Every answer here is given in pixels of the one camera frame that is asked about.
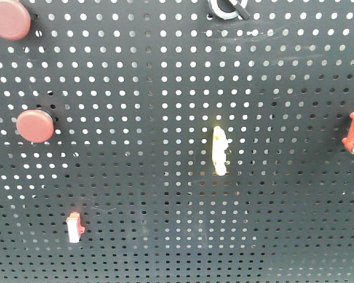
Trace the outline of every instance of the perforated panel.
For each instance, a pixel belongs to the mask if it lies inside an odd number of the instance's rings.
[[[22,3],[31,33],[0,38],[0,283],[354,282],[354,0],[250,0],[249,21]],[[45,144],[15,131],[37,107]]]

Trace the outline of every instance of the pegboard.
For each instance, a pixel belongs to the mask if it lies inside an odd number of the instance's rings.
[[[354,282],[354,0],[249,0],[248,21],[21,2],[30,34],[0,38],[0,283]],[[35,108],[44,144],[16,132]]]

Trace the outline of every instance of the black pegboard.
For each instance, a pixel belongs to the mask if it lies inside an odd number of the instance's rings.
[[[354,282],[354,0],[250,0],[249,21],[22,3],[31,33],[0,39],[0,283]],[[45,144],[15,131],[37,107]]]

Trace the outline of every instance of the red round knob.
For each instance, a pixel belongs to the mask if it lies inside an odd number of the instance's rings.
[[[18,116],[17,130],[25,140],[43,143],[54,134],[53,118],[42,110],[27,110]]]
[[[0,0],[0,37],[20,40],[29,33],[30,14],[18,0]]]

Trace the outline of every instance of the white plastic clip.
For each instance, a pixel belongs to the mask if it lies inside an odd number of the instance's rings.
[[[70,243],[78,243],[80,236],[85,232],[85,227],[81,226],[80,213],[72,212],[67,218],[68,237]]]
[[[228,148],[228,140],[225,132],[219,126],[214,127],[212,134],[212,162],[215,166],[217,175],[224,176],[227,172],[225,164],[227,162],[227,155],[225,150]]]
[[[235,11],[230,12],[230,13],[224,12],[219,7],[218,0],[208,0],[208,5],[209,5],[212,13],[222,19],[234,19],[234,18],[237,18],[239,15],[244,20],[247,20],[250,18],[250,14],[245,9],[247,7],[248,0],[229,0],[229,2],[235,8]]]

